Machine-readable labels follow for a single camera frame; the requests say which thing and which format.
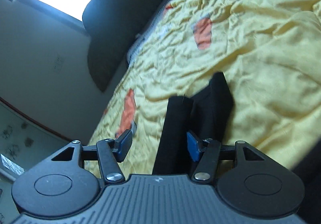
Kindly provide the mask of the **black pants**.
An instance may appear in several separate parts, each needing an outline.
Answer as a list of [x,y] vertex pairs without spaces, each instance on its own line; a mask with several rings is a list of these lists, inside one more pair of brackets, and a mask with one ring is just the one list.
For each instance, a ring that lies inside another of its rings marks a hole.
[[222,72],[214,73],[208,86],[192,97],[170,97],[152,174],[191,175],[197,162],[188,150],[188,133],[222,142],[233,105]]

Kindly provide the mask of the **glossy wardrobe door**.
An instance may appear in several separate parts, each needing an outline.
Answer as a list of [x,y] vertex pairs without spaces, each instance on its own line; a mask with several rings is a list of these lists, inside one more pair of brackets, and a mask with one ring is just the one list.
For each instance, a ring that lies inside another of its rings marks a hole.
[[19,215],[11,196],[14,180],[69,142],[1,103],[1,223]]

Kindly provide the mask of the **white mattress edge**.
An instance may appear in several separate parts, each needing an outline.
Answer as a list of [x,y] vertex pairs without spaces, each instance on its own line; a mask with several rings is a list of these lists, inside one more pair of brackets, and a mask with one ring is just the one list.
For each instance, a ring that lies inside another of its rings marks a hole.
[[143,46],[144,42],[150,37],[150,34],[155,29],[158,22],[161,20],[161,17],[163,15],[163,12],[165,10],[165,7],[161,7],[155,15],[151,18],[151,20],[148,22],[146,27],[143,29],[143,31],[139,34],[137,34],[134,43],[130,46],[129,50],[126,54],[126,66],[129,68],[129,66],[135,61],[135,58],[139,54],[139,51],[141,47]]

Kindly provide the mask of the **yellow floral bedspread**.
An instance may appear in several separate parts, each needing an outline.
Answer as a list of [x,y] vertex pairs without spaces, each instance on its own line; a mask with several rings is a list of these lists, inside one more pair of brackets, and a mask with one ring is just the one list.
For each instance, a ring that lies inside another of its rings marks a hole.
[[169,97],[196,94],[219,71],[235,101],[223,142],[295,167],[320,140],[320,0],[172,0],[89,144],[115,136],[133,92],[137,132],[120,167],[150,174]]

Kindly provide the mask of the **dark scalloped headboard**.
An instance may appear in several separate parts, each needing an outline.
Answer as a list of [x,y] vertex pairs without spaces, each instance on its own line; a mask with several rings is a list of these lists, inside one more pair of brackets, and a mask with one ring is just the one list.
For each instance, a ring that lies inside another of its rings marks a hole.
[[163,0],[91,0],[82,19],[91,37],[89,73],[105,92],[118,65]]

